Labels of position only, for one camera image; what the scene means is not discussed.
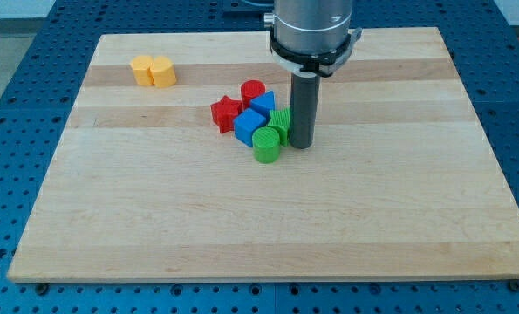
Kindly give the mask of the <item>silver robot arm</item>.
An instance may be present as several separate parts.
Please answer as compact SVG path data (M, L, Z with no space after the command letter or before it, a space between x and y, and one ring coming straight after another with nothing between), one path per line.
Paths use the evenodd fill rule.
M347 62L362 36L351 20L352 0L276 0L263 16L275 62L303 78L328 78Z

